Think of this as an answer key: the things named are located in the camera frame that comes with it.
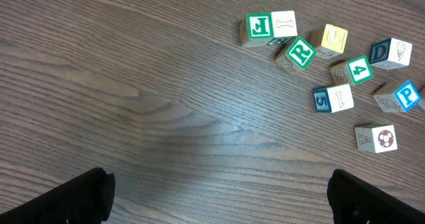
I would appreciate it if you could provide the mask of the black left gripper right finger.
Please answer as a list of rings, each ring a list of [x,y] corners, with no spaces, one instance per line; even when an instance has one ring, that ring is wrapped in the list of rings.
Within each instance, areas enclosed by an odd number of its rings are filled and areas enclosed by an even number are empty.
[[[338,223],[424,223],[424,213],[343,169],[335,169],[327,198]]]

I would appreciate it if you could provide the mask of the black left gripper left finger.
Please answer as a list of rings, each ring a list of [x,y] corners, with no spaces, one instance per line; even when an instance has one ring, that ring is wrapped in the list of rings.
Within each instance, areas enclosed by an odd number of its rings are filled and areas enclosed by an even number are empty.
[[[1,224],[100,224],[107,221],[115,197],[113,173],[93,168],[1,214]]]

